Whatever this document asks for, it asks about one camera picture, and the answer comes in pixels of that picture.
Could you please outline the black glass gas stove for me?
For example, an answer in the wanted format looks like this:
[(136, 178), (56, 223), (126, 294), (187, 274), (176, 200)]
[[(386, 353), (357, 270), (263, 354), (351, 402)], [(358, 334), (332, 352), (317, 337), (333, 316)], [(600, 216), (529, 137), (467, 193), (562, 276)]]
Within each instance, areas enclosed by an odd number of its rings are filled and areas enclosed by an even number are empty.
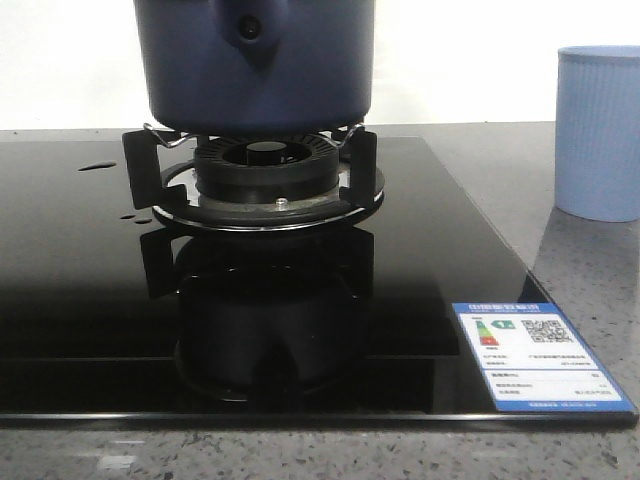
[(1, 147), (6, 426), (617, 429), (500, 412), (455, 303), (553, 303), (419, 138), (356, 225), (199, 234), (135, 212), (116, 141)]

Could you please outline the dark blue pot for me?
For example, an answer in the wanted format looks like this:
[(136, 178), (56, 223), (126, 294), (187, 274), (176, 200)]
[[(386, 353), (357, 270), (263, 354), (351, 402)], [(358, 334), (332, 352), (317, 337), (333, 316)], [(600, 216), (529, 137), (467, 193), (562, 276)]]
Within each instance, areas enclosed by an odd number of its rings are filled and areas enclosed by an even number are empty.
[(371, 106), (372, 1), (137, 1), (150, 111), (173, 130), (305, 133)]

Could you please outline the black round gas burner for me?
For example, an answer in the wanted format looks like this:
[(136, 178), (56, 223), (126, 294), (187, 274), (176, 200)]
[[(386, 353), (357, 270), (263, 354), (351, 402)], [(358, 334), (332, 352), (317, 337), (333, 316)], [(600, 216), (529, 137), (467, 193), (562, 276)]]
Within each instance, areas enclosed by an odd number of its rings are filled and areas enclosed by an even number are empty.
[(237, 203), (319, 195), (337, 184), (338, 167), (338, 149), (312, 134), (217, 138), (194, 153), (197, 190)]

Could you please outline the light blue ribbed cup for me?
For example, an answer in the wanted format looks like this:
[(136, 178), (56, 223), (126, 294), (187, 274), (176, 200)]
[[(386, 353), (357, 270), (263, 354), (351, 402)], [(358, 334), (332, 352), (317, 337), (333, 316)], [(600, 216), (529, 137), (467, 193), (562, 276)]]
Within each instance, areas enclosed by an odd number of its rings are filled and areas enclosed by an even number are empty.
[(558, 50), (555, 206), (604, 222), (639, 218), (639, 47)]

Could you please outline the blue white energy label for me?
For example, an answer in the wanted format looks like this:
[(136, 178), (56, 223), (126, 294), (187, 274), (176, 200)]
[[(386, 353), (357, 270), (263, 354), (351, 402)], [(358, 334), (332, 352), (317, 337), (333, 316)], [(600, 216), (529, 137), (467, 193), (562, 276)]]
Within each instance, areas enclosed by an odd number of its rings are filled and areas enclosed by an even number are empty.
[(634, 406), (553, 303), (455, 303), (500, 412), (632, 412)]

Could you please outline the black pot support grate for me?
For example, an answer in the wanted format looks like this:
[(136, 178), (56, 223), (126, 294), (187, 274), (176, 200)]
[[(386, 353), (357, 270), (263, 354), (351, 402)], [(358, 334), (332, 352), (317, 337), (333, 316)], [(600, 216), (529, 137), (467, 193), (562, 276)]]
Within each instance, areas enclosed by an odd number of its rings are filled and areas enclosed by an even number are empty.
[[(164, 221), (202, 230), (266, 232), (312, 228), (367, 216), (384, 198), (385, 179), (376, 165), (377, 137), (363, 125), (323, 137), (339, 152), (338, 182), (330, 190), (301, 200), (281, 197), (270, 203), (237, 203), (212, 199), (196, 188), (194, 153), (217, 138), (156, 130), (150, 125), (123, 135), (123, 147), (135, 208), (150, 207)], [(275, 139), (284, 134), (263, 137)], [(158, 149), (196, 142), (190, 160), (162, 168)]]

